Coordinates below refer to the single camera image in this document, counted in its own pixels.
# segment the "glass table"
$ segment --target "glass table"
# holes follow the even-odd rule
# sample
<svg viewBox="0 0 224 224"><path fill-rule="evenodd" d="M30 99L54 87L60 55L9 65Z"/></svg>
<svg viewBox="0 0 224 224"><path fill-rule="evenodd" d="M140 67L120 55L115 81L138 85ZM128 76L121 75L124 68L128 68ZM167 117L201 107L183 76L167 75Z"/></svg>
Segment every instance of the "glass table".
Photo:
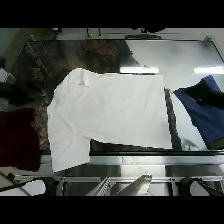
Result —
<svg viewBox="0 0 224 224"><path fill-rule="evenodd" d="M209 74L213 74L220 89L224 91L223 54L211 36L201 34L31 36L10 73L16 80L29 80L36 88L34 92L27 90L35 102L25 107L36 109L35 129L40 136L40 150L45 152L49 151L47 106L53 98L54 89L75 68L84 68L101 74L112 72L121 75L126 69L127 73L136 75L156 74L164 77L173 148L165 150L123 146L92 140L90 155L95 163L99 163L97 158L100 156L102 158L124 155L165 157L172 155L184 158L184 156L223 155L222 150L207 149L183 105L173 94L174 90L195 85Z"/></svg>

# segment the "folded clothing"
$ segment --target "folded clothing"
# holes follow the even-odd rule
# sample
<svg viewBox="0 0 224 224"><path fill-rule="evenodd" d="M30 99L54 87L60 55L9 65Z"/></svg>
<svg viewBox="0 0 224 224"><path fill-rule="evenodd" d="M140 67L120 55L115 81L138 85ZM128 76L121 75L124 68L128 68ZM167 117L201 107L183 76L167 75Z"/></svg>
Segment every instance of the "folded clothing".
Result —
<svg viewBox="0 0 224 224"><path fill-rule="evenodd" d="M39 137L31 126L35 110L0 111L0 166L37 171L40 166Z"/></svg>
<svg viewBox="0 0 224 224"><path fill-rule="evenodd" d="M222 93L212 75L203 78L198 84L174 91L198 128L209 149L224 146L224 109Z"/></svg>
<svg viewBox="0 0 224 224"><path fill-rule="evenodd" d="M75 69L47 113L54 171L89 162L91 139L172 149L163 76Z"/></svg>

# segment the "blue cloth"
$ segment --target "blue cloth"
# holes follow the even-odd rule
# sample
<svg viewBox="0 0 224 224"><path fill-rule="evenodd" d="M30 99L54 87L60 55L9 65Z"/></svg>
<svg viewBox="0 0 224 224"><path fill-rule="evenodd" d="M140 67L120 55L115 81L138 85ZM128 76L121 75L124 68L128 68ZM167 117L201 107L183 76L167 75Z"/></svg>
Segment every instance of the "blue cloth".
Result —
<svg viewBox="0 0 224 224"><path fill-rule="evenodd" d="M212 90L221 92L212 75L206 76L202 80L205 80ZM197 104L194 99L185 93L188 88L175 90L174 94L184 105L191 117L192 124L198 128L205 144L224 138L224 109Z"/></svg>

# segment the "white t-shirt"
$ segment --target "white t-shirt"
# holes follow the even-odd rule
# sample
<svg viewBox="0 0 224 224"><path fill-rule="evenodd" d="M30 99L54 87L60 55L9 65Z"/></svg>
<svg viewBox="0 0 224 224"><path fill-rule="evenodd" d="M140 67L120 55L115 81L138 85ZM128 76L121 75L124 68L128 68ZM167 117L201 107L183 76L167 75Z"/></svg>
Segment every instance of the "white t-shirt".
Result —
<svg viewBox="0 0 224 224"><path fill-rule="evenodd" d="M77 68L47 108L54 172L89 162L90 140L171 149L163 76Z"/></svg>

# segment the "maroon garment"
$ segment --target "maroon garment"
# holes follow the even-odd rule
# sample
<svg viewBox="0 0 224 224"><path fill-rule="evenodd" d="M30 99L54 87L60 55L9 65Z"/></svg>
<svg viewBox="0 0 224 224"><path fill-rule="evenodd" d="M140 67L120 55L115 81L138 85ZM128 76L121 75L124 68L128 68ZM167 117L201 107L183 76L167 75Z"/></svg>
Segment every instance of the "maroon garment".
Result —
<svg viewBox="0 0 224 224"><path fill-rule="evenodd" d="M35 110L0 111L0 167L37 171L40 166L39 137L31 126Z"/></svg>

